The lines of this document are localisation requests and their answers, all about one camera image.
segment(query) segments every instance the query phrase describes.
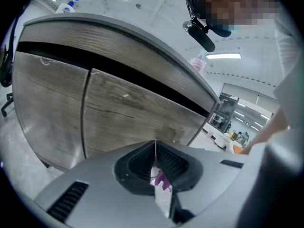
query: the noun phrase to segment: gray desk edge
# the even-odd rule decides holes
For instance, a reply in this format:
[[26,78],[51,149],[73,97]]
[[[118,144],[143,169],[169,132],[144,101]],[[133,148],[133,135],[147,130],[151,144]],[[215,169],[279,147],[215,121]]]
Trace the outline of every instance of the gray desk edge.
[[220,99],[207,83],[207,81],[190,65],[190,63],[184,59],[180,54],[178,54],[173,48],[168,46],[166,43],[156,38],[152,34],[140,29],[134,25],[123,22],[118,19],[113,19],[111,17],[89,14],[89,13],[68,13],[68,14],[54,14],[46,15],[36,19],[29,20],[24,23],[24,26],[37,24],[41,22],[48,21],[80,21],[89,22],[94,24],[103,25],[106,27],[114,28],[123,33],[129,34],[132,37],[140,39],[148,46],[158,49],[166,57],[172,59],[181,68],[185,69],[193,78],[214,98],[215,102],[220,104]]

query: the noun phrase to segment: white ceiling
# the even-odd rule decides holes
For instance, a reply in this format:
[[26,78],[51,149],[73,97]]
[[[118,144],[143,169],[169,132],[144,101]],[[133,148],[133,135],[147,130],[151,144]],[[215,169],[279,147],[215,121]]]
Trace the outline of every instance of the white ceiling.
[[[49,10],[55,10],[60,3],[70,0],[38,1]],[[134,24],[163,40],[188,61],[202,49],[182,28],[183,22],[190,19],[185,0],[80,0],[74,9],[75,12],[101,14]],[[207,77],[273,97],[272,91],[282,80],[274,36],[272,20],[264,20],[260,25],[241,26],[240,31],[228,38],[210,32],[209,37],[216,45],[215,52],[240,52],[242,59],[206,60]]]

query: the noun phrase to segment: spray bottle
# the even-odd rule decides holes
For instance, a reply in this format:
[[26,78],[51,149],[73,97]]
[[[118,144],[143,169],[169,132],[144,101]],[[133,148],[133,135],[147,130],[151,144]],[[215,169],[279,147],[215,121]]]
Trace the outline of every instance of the spray bottle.
[[56,13],[74,13],[75,11],[73,9],[73,6],[75,5],[75,1],[79,1],[79,0],[71,0],[67,4],[61,3]]
[[206,61],[203,59],[206,54],[205,50],[200,50],[197,57],[191,59],[190,64],[195,68],[196,71],[202,76],[204,76],[204,68],[206,66]]

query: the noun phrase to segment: black chair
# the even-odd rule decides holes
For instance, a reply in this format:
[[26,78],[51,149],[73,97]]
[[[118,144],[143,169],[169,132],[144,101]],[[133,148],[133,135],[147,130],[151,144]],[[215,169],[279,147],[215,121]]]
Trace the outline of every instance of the black chair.
[[[11,85],[11,78],[12,78],[12,65],[13,65],[13,58],[14,58],[14,35],[16,25],[18,23],[19,17],[23,14],[24,10],[28,6],[28,3],[22,8],[20,14],[15,18],[13,23],[10,37],[9,37],[9,49],[6,50],[6,46],[4,46],[4,50],[2,51],[2,55],[0,56],[1,65],[0,65],[0,84],[6,88]],[[1,108],[1,113],[4,117],[7,116],[5,108],[8,107],[13,101],[13,93],[9,93],[6,95],[7,102]]]

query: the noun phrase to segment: person's arm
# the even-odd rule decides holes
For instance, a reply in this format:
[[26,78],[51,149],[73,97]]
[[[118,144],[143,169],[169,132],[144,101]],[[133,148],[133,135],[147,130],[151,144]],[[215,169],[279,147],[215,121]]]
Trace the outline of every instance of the person's arm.
[[286,118],[281,108],[272,116],[268,123],[263,127],[250,144],[244,149],[241,154],[249,154],[253,145],[257,143],[267,142],[267,140],[279,131],[285,130],[288,127]]

